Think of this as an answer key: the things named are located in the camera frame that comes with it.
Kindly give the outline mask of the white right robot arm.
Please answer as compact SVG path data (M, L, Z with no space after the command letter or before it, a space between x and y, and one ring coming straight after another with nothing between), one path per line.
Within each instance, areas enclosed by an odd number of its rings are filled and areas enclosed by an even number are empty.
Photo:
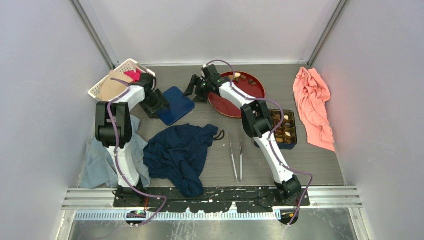
M229 77L221 76L213 64L205 64L200 76L192 75L183 95L193 94L198 102L205 102L209 94L216 94L240 109L244 132L259 146L270 166L279 202L291 205L302 186L278 147L268 101L242 91Z

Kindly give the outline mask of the blue tin lid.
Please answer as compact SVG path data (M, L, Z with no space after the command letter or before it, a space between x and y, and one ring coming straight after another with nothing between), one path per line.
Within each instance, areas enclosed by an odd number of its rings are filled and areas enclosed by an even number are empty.
M183 96L183 92L176 86L166 90L163 96L167 99L169 107L160 109L156 114L167 126L175 124L195 108L195 103Z

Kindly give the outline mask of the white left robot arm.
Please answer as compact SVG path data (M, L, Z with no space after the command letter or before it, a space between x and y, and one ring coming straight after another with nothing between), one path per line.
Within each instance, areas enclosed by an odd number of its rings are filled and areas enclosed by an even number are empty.
M157 89L156 76L142 72L137 81L129 76L110 71L97 95L95 109L95 137L112 157L117 176L117 196L125 196L133 206L141 206L146 200L143 183L137 172L131 153L133 128L130 111L142 105L150 118L164 108L168 100Z

